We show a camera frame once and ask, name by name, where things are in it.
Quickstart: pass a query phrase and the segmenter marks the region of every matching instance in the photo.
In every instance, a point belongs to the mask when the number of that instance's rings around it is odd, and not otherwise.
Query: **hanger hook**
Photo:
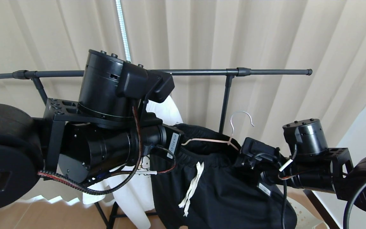
[[[250,115],[248,112],[243,111],[243,110],[235,111],[235,112],[231,115],[231,119],[230,119],[231,128],[233,129],[233,131],[232,131],[232,133],[231,133],[231,137],[232,137],[232,136],[233,136],[233,134],[234,134],[233,117],[234,117],[234,115],[235,115],[236,113],[240,113],[240,112],[242,112],[242,113],[246,113],[246,114],[248,115],[249,119],[251,120],[251,125],[252,125],[252,126],[255,126],[255,125],[254,125],[254,123],[252,123],[252,117],[251,117],[251,115]]]

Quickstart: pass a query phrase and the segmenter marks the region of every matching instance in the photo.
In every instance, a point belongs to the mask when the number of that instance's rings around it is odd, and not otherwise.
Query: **clothes hanger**
[[[243,111],[243,110],[239,110],[239,111],[236,111],[234,112],[232,115],[231,115],[231,118],[230,118],[230,124],[231,124],[231,128],[232,128],[232,132],[231,132],[231,136],[230,136],[230,139],[228,141],[222,141],[222,140],[216,140],[216,139],[199,139],[199,138],[193,138],[193,139],[189,139],[187,140],[187,142],[183,143],[182,145],[187,145],[189,142],[191,141],[203,141],[203,142],[219,142],[219,143],[227,143],[227,145],[231,145],[232,147],[234,147],[234,149],[236,149],[237,151],[239,151],[238,147],[236,147],[232,142],[232,138],[233,138],[233,135],[234,135],[234,125],[233,125],[233,117],[236,113],[246,113],[251,121],[251,125],[252,126],[255,126],[254,123],[252,123],[252,117],[251,115],[246,112],[246,111]]]

